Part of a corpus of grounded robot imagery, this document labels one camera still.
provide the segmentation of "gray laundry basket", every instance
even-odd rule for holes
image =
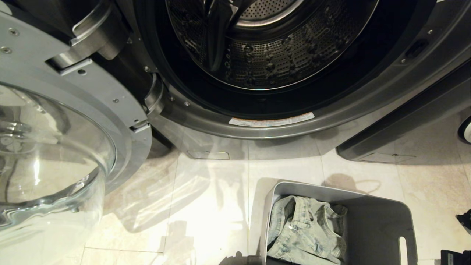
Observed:
[[[400,265],[399,238],[406,240],[407,264],[417,264],[414,227],[409,208],[402,202],[298,182],[279,182],[265,199],[260,255],[267,261],[267,236],[271,208],[287,195],[304,196],[348,208],[345,217],[348,265]]]

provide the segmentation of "front-load washing machine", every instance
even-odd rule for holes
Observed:
[[[193,158],[324,154],[465,62],[471,43],[467,0],[8,2],[69,44],[50,67],[93,60]]]
[[[193,158],[326,153],[469,59],[470,6],[0,1],[1,263],[85,237],[153,139]]]

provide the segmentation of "tile floor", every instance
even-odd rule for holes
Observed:
[[[264,197],[278,179],[405,202],[419,265],[436,265],[440,249],[471,249],[454,217],[471,208],[469,168],[351,162],[334,150],[271,161],[192,160],[174,150],[110,193],[95,234],[57,265],[218,265],[255,255]]]

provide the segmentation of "grout line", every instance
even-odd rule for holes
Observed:
[[[173,176],[172,195],[170,196],[170,208],[169,208],[169,215],[167,217],[167,230],[165,231],[165,241],[163,242],[163,250],[164,251],[165,251],[165,247],[167,245],[167,238],[169,237],[169,225],[170,225],[170,216],[172,214],[173,193],[175,191],[175,183],[177,182],[178,163],[180,161],[180,155],[181,154],[183,154],[183,153],[179,150],[178,154],[177,154],[177,164],[175,165],[175,175]]]
[[[249,255],[250,221],[251,221],[251,214],[252,214],[252,211],[250,209],[250,160],[248,160],[248,167],[249,167],[249,177],[247,180],[247,255]]]
[[[322,159],[321,155],[320,155],[320,157],[321,157],[322,178],[324,179],[322,184],[323,184],[324,187],[327,187],[327,182],[325,181],[324,160]]]
[[[399,184],[400,184],[401,192],[402,192],[402,198],[404,198],[404,203],[406,203],[406,194],[404,193],[404,184],[402,183],[401,176],[399,174],[399,167],[397,164],[394,164],[394,168],[396,169],[396,173],[398,174]]]
[[[469,184],[470,188],[471,188],[471,180],[468,176],[468,172],[466,171],[466,168],[464,167],[464,161],[463,161],[463,157],[461,156],[461,152],[458,150],[458,141],[455,141],[455,150],[458,154],[458,157],[460,158],[460,161],[461,161],[461,168],[464,172],[464,177],[466,178],[466,183]]]
[[[85,253],[86,248],[87,247],[86,247],[86,243],[85,243],[85,245],[83,245],[82,256],[80,257],[80,265],[82,265],[82,263],[83,263],[83,254]]]
[[[158,251],[143,251],[143,250],[126,250],[126,249],[109,249],[109,248],[90,248],[90,247],[84,247],[83,251],[85,252],[85,249],[99,249],[99,250],[110,250],[110,251],[127,251],[127,252],[139,252],[139,253],[154,253],[154,254],[163,254],[163,252],[158,252]]]

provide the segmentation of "light blue jeans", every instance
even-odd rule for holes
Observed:
[[[300,265],[341,264],[346,213],[341,205],[331,208],[327,202],[306,197],[277,201],[271,212],[267,255]]]

